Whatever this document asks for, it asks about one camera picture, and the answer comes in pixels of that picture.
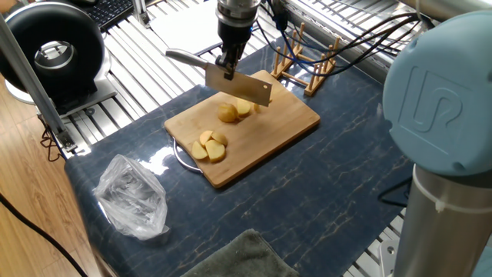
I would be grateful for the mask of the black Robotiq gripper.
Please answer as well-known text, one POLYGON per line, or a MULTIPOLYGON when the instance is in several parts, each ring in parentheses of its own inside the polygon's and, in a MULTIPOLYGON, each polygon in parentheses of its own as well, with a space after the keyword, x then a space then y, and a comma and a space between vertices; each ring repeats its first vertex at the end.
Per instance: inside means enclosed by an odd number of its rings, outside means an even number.
POLYGON ((234 77, 234 68, 237 67, 251 37, 252 25, 253 22, 248 22, 237 27, 218 21, 218 35, 222 40, 223 53, 216 58, 215 64, 224 71, 224 78, 227 80, 232 80, 234 77))

